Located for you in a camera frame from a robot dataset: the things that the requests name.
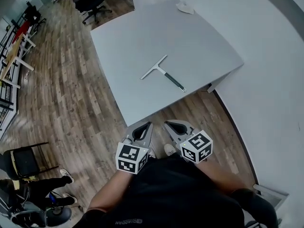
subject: paper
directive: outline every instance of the paper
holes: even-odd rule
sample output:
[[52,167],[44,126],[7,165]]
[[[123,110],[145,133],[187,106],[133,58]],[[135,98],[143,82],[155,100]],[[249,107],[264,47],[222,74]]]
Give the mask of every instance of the paper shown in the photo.
[[186,2],[180,1],[178,4],[176,4],[176,7],[179,11],[182,11],[184,13],[194,14],[194,9],[187,5]]

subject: white sneaker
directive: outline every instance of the white sneaker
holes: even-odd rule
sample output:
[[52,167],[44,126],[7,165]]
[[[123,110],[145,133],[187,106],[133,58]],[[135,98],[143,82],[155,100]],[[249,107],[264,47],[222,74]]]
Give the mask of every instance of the white sneaker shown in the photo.
[[72,180],[72,183],[75,182],[74,178],[70,175],[70,173],[68,173],[68,171],[66,169],[60,169],[59,171],[63,177],[67,176]]
[[77,198],[75,198],[75,197],[74,197],[74,196],[72,196],[72,195],[69,195],[67,192],[63,193],[63,194],[62,194],[62,197],[64,197],[64,198],[71,197],[71,198],[73,198],[73,199],[74,199],[75,203],[78,203],[78,199],[77,199]]
[[164,149],[165,149],[167,156],[170,156],[170,155],[176,153],[176,149],[171,144],[165,144]]
[[151,148],[151,151],[149,153],[149,157],[155,158],[156,159],[156,154],[154,152],[154,150]]

